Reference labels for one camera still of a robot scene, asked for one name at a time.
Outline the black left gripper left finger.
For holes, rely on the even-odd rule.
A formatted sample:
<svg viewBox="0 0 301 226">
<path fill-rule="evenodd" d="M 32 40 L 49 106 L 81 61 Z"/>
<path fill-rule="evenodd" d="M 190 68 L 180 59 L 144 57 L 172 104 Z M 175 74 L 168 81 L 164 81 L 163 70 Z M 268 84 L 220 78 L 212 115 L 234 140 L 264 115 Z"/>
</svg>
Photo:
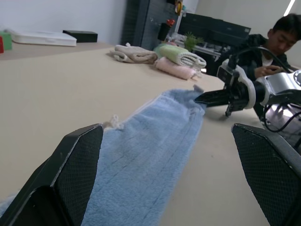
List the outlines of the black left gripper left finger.
<svg viewBox="0 0 301 226">
<path fill-rule="evenodd" d="M 102 139 L 101 124 L 65 135 L 18 192 L 0 224 L 81 225 L 95 182 Z"/>
</svg>

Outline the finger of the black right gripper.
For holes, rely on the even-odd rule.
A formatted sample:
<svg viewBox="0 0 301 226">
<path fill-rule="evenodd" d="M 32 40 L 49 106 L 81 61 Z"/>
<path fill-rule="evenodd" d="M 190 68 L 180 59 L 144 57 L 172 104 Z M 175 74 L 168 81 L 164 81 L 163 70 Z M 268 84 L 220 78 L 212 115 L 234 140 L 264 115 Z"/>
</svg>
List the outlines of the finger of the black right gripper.
<svg viewBox="0 0 301 226">
<path fill-rule="evenodd" d="M 223 106 L 223 105 L 228 105 L 229 101 L 228 100 L 200 100 L 200 103 L 202 105 L 206 105 L 207 108 L 210 107 L 217 107 L 217 106 Z"/>
<path fill-rule="evenodd" d="M 195 101 L 228 101 L 229 93 L 225 89 L 204 92 Z"/>
</svg>

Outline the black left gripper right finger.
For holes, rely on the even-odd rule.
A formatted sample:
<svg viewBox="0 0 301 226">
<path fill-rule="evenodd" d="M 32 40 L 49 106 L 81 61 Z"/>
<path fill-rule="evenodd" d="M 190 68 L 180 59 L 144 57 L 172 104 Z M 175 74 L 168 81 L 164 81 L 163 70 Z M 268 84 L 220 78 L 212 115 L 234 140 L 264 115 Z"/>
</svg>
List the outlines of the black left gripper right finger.
<svg viewBox="0 0 301 226">
<path fill-rule="evenodd" d="M 231 129 L 248 185 L 271 226 L 301 224 L 301 156 L 279 134 L 235 123 Z"/>
</svg>

